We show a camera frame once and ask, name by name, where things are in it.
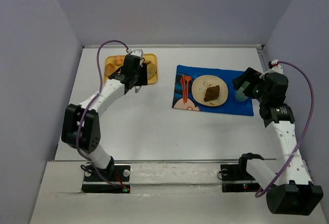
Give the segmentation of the metal tongs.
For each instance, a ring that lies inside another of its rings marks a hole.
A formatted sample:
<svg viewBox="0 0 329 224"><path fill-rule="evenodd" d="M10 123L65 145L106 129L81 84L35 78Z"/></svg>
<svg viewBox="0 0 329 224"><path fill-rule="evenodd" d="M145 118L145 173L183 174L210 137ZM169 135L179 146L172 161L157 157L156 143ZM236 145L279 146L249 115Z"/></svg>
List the metal tongs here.
<svg viewBox="0 0 329 224"><path fill-rule="evenodd" d="M142 86L146 86L148 84L148 63L145 62L145 58L141 59L141 65L139 66L139 69L137 71L137 80L134 84L134 91L135 93L139 93Z"/></svg>

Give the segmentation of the green cup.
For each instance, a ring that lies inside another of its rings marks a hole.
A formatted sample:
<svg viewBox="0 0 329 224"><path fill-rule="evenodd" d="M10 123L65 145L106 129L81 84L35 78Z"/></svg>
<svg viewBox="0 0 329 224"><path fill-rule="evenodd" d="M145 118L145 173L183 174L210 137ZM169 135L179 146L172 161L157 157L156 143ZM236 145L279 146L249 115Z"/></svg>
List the green cup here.
<svg viewBox="0 0 329 224"><path fill-rule="evenodd" d="M245 102L248 97L244 94L244 90L248 87L249 85L249 82L244 82L242 84L242 86L235 92L235 99L238 101L238 102Z"/></svg>

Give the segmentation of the dark brown bread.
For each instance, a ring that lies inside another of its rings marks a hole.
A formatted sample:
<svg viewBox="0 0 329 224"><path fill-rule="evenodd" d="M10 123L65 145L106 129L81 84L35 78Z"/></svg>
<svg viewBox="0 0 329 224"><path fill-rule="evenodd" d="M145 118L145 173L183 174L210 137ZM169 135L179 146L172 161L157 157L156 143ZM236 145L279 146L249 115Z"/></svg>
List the dark brown bread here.
<svg viewBox="0 0 329 224"><path fill-rule="evenodd" d="M220 96L220 86L210 86L206 89L205 96L204 96L204 101L205 102L210 102L217 100Z"/></svg>

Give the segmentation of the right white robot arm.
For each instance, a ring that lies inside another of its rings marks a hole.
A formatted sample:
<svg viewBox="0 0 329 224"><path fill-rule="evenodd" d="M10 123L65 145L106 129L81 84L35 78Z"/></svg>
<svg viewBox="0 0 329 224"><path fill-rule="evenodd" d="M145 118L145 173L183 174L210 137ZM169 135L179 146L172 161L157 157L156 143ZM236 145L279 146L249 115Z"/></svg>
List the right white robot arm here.
<svg viewBox="0 0 329 224"><path fill-rule="evenodd" d="M235 90L259 102L279 169L275 173L261 155L246 153L239 158L240 175L250 175L259 184L255 197L265 196L271 213L310 215L323 198L323 190L312 182L299 152L294 114L285 103L288 78L280 66L266 73L249 67L232 82Z"/></svg>

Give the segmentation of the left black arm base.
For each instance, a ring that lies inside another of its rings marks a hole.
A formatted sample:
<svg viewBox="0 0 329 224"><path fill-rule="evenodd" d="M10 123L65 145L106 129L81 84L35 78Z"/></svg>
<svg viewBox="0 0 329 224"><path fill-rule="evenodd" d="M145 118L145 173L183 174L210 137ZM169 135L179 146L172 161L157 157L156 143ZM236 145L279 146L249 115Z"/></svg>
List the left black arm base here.
<svg viewBox="0 0 329 224"><path fill-rule="evenodd" d="M112 173L99 169L101 176L105 181L99 177L94 167L87 163L80 165L84 172L81 191L83 193L93 194L129 194L131 190L130 164L114 164Z"/></svg>

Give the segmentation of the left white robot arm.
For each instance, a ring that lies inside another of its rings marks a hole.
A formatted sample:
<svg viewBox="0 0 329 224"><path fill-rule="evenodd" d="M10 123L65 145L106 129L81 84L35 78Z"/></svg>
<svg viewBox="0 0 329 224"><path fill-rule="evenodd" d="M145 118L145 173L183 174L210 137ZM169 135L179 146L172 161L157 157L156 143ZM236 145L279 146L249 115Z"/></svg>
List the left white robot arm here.
<svg viewBox="0 0 329 224"><path fill-rule="evenodd" d="M143 51L127 54L123 65L108 77L102 89L78 105L69 104L65 110L61 140L89 161L100 179L110 183L114 159L100 145L100 117L119 98L134 89L138 93L148 84L147 65Z"/></svg>

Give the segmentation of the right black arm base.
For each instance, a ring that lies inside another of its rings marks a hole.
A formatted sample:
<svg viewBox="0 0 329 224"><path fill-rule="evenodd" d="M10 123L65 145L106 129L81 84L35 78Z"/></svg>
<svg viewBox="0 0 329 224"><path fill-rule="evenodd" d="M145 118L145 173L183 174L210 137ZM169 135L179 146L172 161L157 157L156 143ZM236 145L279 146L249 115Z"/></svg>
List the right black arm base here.
<svg viewBox="0 0 329 224"><path fill-rule="evenodd" d="M249 174L242 174L238 164L221 164L217 173L223 193L256 192L260 185Z"/></svg>

